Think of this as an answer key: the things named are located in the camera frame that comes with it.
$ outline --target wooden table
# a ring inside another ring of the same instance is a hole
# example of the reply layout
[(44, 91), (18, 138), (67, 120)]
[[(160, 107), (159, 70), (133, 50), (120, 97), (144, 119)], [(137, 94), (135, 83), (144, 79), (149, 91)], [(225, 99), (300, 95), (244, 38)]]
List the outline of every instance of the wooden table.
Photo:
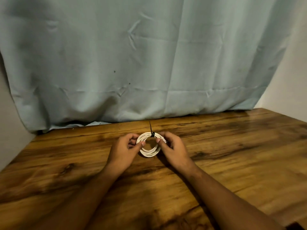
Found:
[[(265, 109), (152, 120), (184, 140), (190, 157), (282, 225), (307, 216), (307, 123)], [(0, 173), (0, 229), (36, 221), (106, 163), (111, 144), (148, 121), (53, 130), (38, 135)], [(136, 156), (88, 229), (178, 229), (211, 224), (206, 207), (163, 157)]]

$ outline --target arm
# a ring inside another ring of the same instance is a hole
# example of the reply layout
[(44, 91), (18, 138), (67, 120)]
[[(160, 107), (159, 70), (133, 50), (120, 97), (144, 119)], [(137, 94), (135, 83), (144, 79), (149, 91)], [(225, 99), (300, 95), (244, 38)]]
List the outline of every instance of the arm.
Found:
[(88, 224), (103, 196), (115, 180), (131, 165), (134, 157), (145, 145), (135, 145), (138, 135), (120, 137), (111, 147), (103, 170), (80, 191), (71, 196), (50, 214), (42, 218), (31, 230), (82, 230)]
[(186, 147), (178, 136), (170, 132), (161, 132), (160, 135), (171, 143), (169, 147), (163, 140), (156, 139), (168, 162), (193, 186), (221, 229), (284, 229), (201, 170), (189, 158)]

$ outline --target white cable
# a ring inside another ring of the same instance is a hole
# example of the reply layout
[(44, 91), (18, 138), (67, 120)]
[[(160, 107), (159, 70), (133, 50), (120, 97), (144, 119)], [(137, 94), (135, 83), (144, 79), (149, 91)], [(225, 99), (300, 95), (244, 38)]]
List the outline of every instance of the white cable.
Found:
[[(154, 136), (156, 138), (162, 139), (166, 143), (166, 140), (164, 139), (164, 137), (162, 135), (155, 132)], [(149, 138), (149, 137), (151, 137), (151, 132), (145, 132), (138, 137), (138, 139), (136, 140), (136, 143), (139, 143), (140, 141), (146, 141), (146, 139)], [(151, 150), (146, 150), (146, 149), (142, 148), (140, 150), (140, 152), (145, 157), (153, 157), (153, 156), (157, 155), (160, 150), (161, 150), (160, 146), (156, 145)]]

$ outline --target hand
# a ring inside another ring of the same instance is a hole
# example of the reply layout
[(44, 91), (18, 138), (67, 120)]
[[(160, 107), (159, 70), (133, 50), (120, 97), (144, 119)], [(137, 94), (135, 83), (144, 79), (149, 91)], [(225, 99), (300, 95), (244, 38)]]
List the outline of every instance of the hand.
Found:
[(167, 161), (173, 166), (179, 173), (183, 174), (186, 170), (189, 170), (191, 166), (195, 166), (195, 163), (191, 160), (187, 153), (185, 144), (182, 139), (168, 131), (159, 133), (167, 141), (170, 142), (170, 147), (164, 143), (163, 140), (157, 138), (156, 142), (161, 147)]
[(112, 145), (106, 166), (111, 166), (118, 176), (131, 165), (136, 154), (146, 144), (145, 141), (135, 144), (138, 137), (137, 134), (129, 133), (119, 137)]

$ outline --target light blue curtain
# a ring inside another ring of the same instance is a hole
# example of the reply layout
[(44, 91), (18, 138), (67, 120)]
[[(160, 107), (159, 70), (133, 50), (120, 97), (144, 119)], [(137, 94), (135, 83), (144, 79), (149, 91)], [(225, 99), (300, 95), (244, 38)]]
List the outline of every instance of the light blue curtain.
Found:
[(0, 0), (0, 51), (30, 131), (252, 109), (297, 0)]

